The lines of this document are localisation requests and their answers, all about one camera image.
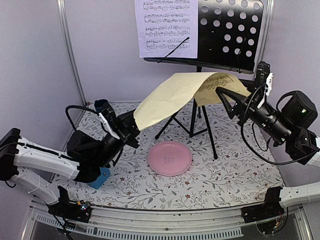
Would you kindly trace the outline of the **yellow sheet music page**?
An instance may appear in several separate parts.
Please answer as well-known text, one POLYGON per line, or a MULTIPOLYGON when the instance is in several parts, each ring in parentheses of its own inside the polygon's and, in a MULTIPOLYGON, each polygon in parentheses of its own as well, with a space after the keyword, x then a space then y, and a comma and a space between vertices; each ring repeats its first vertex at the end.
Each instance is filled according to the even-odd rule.
POLYGON ((249 96, 250 92, 234 75, 225 72, 175 73, 160 84, 135 109, 133 117, 141 131, 170 117, 192 98, 198 106, 222 101, 216 88, 222 87, 249 96))

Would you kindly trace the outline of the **blue metronome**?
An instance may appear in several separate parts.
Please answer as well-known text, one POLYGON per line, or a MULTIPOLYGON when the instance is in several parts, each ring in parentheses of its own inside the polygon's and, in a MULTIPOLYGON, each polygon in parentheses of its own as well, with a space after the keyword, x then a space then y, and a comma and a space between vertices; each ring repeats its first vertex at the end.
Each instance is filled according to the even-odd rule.
POLYGON ((109 168, 107 167, 101 167, 100 168, 100 175, 97 177, 97 179, 93 182, 88 183, 87 185, 90 186, 93 189, 98 190, 110 177, 111 172, 109 168))

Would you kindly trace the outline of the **black music stand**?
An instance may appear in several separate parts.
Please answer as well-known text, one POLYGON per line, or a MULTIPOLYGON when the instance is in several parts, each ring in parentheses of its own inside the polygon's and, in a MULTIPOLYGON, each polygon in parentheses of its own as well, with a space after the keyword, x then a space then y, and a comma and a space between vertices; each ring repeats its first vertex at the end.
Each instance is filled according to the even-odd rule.
POLYGON ((170 63, 234 71, 254 75, 263 56, 268 33, 263 19, 273 10, 272 0, 198 1, 197 58, 144 58, 147 62, 170 63))

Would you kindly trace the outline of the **purple sheet music page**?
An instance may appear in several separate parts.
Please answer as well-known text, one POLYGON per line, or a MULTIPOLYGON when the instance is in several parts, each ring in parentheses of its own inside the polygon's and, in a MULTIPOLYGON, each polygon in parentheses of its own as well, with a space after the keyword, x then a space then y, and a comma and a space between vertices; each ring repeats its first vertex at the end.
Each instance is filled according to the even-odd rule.
POLYGON ((198 57, 197 0, 134 2, 140 58, 198 57))

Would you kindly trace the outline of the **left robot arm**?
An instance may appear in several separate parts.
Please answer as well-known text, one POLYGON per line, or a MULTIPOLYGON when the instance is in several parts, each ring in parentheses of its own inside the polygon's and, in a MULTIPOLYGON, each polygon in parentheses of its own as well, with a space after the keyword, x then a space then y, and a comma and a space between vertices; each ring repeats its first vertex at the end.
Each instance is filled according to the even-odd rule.
POLYGON ((25 188, 46 204, 54 205, 63 217, 70 217, 75 210, 68 200, 67 190, 54 187, 33 169, 99 189, 110 177, 110 167, 117 164, 124 146, 139 147, 136 137, 140 134, 133 111, 116 118, 102 114, 99 117, 109 128, 106 135, 97 140, 76 130, 67 142, 65 152, 35 144, 22 137, 20 129, 12 128, 0 140, 1 181, 10 181, 25 188))

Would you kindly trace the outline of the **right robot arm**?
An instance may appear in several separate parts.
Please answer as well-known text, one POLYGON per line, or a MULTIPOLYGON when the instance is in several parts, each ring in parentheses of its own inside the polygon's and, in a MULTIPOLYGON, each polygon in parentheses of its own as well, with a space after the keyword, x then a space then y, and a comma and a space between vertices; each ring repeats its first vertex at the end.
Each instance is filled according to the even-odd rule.
MULTIPOLYGON (((240 135, 246 146, 264 162, 285 166, 293 163, 316 166, 320 168, 320 137, 308 130, 308 127, 318 117, 316 106, 301 91, 294 90, 285 93, 278 100, 276 109, 262 96, 263 84, 256 88, 248 97, 232 90, 217 87, 215 92, 223 103, 230 119, 238 117, 240 135), (228 102, 228 96, 235 101, 234 106, 228 102), (291 96, 282 110, 279 103, 291 96), (272 162, 261 156, 247 141, 244 135, 244 124, 250 119, 270 136, 274 147, 285 144, 285 152, 292 159, 287 162, 272 162)), ((320 201, 320 181, 297 187, 272 187, 265 194, 264 202, 259 206, 258 213, 262 218, 269 218, 280 208, 320 201)))

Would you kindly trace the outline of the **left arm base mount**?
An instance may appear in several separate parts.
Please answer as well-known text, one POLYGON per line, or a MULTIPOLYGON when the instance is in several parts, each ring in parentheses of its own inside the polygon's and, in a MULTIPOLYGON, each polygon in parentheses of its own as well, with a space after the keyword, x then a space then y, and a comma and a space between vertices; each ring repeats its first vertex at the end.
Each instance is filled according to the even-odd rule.
POLYGON ((68 191, 62 186, 58 186, 58 202, 48 206, 48 212, 64 220, 74 220, 82 223, 88 223, 92 208, 89 202, 83 200, 78 202, 70 201, 68 191))

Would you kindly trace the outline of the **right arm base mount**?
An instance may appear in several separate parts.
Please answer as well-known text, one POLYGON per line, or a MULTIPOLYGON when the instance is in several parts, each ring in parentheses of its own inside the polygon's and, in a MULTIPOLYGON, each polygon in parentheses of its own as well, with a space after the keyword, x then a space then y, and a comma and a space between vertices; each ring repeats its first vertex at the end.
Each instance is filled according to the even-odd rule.
POLYGON ((259 223, 256 227, 263 235, 273 235, 280 231, 287 223, 288 217, 283 221, 286 213, 280 205, 280 193, 283 187, 271 187, 266 191, 264 201, 260 204, 243 207, 241 216, 246 224, 257 223, 273 218, 270 222, 259 223))

